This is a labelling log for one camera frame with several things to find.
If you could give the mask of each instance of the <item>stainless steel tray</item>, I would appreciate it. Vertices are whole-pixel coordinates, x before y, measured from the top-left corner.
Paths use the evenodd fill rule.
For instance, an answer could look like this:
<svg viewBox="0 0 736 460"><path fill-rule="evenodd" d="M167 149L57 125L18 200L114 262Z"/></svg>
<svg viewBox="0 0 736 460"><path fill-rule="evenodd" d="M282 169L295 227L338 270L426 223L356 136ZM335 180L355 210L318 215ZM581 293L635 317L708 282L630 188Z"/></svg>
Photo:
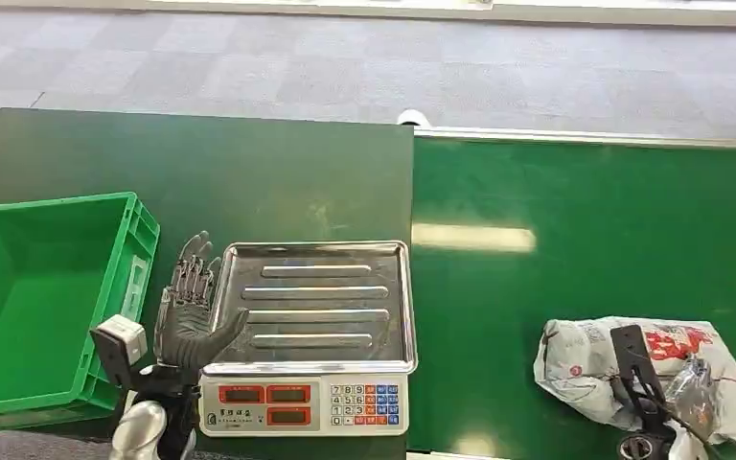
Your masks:
<svg viewBox="0 0 736 460"><path fill-rule="evenodd" d="M240 308L246 327L205 374L410 373L417 364L400 241L232 244L213 329Z"/></svg>

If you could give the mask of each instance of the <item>green plastic crate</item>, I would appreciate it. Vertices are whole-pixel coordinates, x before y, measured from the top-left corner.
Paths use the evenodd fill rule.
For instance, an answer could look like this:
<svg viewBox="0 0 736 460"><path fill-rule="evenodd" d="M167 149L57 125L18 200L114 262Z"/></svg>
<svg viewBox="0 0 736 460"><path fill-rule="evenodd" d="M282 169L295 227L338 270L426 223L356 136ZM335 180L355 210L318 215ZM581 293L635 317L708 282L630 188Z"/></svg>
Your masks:
<svg viewBox="0 0 736 460"><path fill-rule="evenodd" d="M0 429L111 414L88 331L139 319L158 239L133 193L0 205Z"/></svg>

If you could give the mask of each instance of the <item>digital scale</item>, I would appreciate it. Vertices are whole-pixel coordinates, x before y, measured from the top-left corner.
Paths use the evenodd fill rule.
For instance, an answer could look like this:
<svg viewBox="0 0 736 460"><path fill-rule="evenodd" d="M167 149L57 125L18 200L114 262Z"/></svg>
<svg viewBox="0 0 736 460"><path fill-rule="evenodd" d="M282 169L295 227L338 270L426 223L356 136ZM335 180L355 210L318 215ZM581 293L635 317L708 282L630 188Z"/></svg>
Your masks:
<svg viewBox="0 0 736 460"><path fill-rule="evenodd" d="M400 241L235 243L212 329L249 311L202 370L207 436L393 436L409 424L417 365Z"/></svg>

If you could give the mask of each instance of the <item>gray carpet floor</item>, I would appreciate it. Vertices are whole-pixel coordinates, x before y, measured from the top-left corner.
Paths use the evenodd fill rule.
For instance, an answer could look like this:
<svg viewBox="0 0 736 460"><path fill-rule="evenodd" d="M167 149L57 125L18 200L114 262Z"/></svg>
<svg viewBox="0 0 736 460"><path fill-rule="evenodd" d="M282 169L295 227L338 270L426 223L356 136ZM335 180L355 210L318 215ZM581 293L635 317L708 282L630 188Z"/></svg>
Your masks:
<svg viewBox="0 0 736 460"><path fill-rule="evenodd" d="M736 31L0 10L1 106L736 138ZM2 460L106 452L0 433Z"/></svg>

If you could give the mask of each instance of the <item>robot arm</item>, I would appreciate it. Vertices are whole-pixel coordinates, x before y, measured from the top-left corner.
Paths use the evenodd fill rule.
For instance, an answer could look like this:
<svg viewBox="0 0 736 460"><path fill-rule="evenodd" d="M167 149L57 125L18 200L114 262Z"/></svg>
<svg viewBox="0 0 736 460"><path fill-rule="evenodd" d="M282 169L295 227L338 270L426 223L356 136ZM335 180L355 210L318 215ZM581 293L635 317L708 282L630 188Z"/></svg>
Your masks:
<svg viewBox="0 0 736 460"><path fill-rule="evenodd" d="M156 364L131 369L148 350L141 325L115 315L91 331L110 381L137 392L114 430L110 460L185 460L193 451L199 372L242 332L248 314L240 311L210 333L213 270L219 264L218 258L206 263L212 248L207 232L182 248L159 305Z"/></svg>

